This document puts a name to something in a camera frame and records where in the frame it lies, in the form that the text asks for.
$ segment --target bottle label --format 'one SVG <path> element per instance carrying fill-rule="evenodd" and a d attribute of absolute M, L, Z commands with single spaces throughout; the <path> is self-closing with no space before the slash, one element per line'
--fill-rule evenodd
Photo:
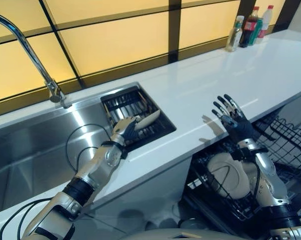
<path fill-rule="evenodd" d="M 241 36 L 242 36 L 242 32 L 238 32 L 234 38 L 234 47 L 237 47 L 240 43 L 241 40 Z"/>
<path fill-rule="evenodd" d="M 257 24 L 256 21 L 247 21 L 244 30 L 254 31 L 256 24 Z"/>
<path fill-rule="evenodd" d="M 242 27 L 242 23 L 240 21 L 235 23 L 235 28 L 240 29 Z"/>
<path fill-rule="evenodd" d="M 267 23 L 263 23 L 262 26 L 261 26 L 262 30 L 267 30 L 268 28 L 269 28 L 268 22 Z"/>
<path fill-rule="evenodd" d="M 267 30 L 260 30 L 257 37 L 262 39 L 265 36 L 266 31 Z"/>

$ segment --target faucet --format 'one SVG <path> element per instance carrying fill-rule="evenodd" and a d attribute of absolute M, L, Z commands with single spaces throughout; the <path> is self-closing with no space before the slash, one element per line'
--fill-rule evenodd
<path fill-rule="evenodd" d="M 19 30 L 19 28 L 17 26 L 15 26 L 15 24 L 13 24 L 11 21 L 9 21 L 7 18 L 3 17 L 2 15 L 0 15 L 0 24 L 5 26 L 8 30 L 10 30 L 16 36 L 16 38 L 19 41 L 19 43 L 21 44 L 21 46 L 24 48 L 25 52 L 28 54 L 31 61 L 34 63 L 35 67 L 38 69 L 38 71 L 44 78 L 44 80 L 45 80 L 44 83 L 49 90 L 50 101 L 52 101 L 53 103 L 59 102 L 65 109 L 70 107 L 71 104 L 65 103 L 65 99 L 66 99 L 65 94 L 62 92 L 62 90 L 60 89 L 60 87 L 58 86 L 56 81 L 53 78 L 51 78 L 49 73 L 46 71 L 45 67 L 43 66 L 43 64 L 41 63 L 41 61 L 35 54 L 33 48 L 29 44 L 29 42 L 26 40 L 22 31 Z"/>

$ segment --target white countertop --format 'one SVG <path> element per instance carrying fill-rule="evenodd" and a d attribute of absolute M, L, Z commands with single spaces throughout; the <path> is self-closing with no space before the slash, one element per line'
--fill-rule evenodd
<path fill-rule="evenodd" d="M 253 121 L 301 94 L 301 33 L 291 30 L 273 33 L 259 45 L 232 53 L 214 50 L 75 92 L 69 97 L 75 102 L 132 82 L 145 89 L 177 130 L 130 152 L 88 208 L 107 202 L 224 137 L 224 128 L 211 112 L 218 95 L 229 94 Z M 52 104 L 46 101 L 2 115 L 0 128 L 51 108 Z M 0 212 L 0 228 L 24 204 L 52 197 L 66 184 Z M 43 205 L 34 207 L 25 222 Z M 23 213 L 8 225 L 4 240 L 16 238 Z"/>

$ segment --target dishwasher basket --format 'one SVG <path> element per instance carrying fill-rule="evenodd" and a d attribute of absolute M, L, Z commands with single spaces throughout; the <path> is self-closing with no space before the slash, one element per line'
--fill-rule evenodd
<path fill-rule="evenodd" d="M 101 102 L 113 127 L 121 119 L 137 115 L 143 119 L 159 109 L 143 89 L 137 86 L 103 96 Z M 159 117 L 151 125 L 141 129 L 136 139 L 125 141 L 126 149 L 130 152 L 175 130 L 176 127 L 160 111 Z"/>
<path fill-rule="evenodd" d="M 301 129 L 295 129 L 294 125 L 287 123 L 285 119 L 278 117 L 276 110 L 253 123 L 256 132 L 254 139 L 268 148 L 268 155 L 276 166 L 278 176 L 288 183 L 294 178 L 301 178 Z M 193 156 L 191 168 L 187 178 L 187 188 L 192 191 L 201 186 L 201 194 L 217 211 L 230 212 L 240 222 L 251 219 L 260 207 L 251 193 L 241 199 L 232 199 L 229 194 L 226 197 L 218 195 L 211 186 L 218 185 L 223 191 L 227 191 L 208 171 L 209 160 L 217 153 L 232 153 L 238 148 L 229 137 L 203 149 Z"/>

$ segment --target white bottle cap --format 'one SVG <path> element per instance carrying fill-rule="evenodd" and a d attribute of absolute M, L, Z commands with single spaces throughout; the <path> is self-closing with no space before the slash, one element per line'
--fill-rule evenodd
<path fill-rule="evenodd" d="M 242 16 L 242 15 L 238 15 L 237 17 L 236 17 L 236 21 L 244 21 L 244 16 Z"/>

